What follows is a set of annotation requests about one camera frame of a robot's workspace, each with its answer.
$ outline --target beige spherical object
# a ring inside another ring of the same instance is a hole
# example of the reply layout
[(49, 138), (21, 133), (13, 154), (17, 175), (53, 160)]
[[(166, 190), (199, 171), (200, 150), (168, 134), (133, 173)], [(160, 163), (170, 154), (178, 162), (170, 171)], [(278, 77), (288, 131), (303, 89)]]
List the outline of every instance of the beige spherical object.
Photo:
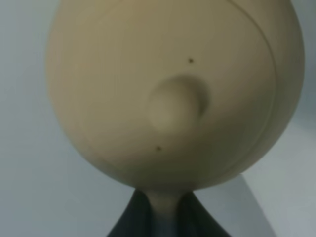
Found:
[(142, 190), (216, 185), (286, 128), (304, 77), (289, 0), (62, 0), (47, 76), (72, 143)]

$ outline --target beige plastic surface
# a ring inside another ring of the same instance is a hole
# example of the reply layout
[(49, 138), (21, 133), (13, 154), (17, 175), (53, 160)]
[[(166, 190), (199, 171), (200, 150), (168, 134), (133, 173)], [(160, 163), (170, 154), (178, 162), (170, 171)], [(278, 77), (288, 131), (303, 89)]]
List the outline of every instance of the beige plastic surface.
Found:
[(234, 177), (281, 135), (304, 77), (287, 0), (63, 0), (47, 54), (67, 135), (140, 189)]

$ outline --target stem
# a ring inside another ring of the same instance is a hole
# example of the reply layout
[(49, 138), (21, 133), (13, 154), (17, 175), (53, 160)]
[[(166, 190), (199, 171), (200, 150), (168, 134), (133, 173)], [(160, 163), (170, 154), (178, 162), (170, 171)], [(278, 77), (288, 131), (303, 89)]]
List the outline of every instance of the stem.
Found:
[(153, 237), (177, 237), (176, 211), (183, 193), (148, 191), (153, 210)]

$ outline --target gray wall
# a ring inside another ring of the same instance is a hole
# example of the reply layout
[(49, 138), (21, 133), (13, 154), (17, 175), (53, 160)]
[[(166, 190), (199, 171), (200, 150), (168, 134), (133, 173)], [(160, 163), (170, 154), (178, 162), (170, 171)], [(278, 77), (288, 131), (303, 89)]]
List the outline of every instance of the gray wall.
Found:
[(316, 1), (293, 0), (304, 34), (306, 76), (288, 129), (245, 178), (278, 237), (316, 236)]
[[(89, 165), (59, 128), (44, 56), (57, 0), (0, 0), (0, 236), (104, 237), (132, 189)], [(242, 177), (198, 191), (234, 237), (274, 234)]]

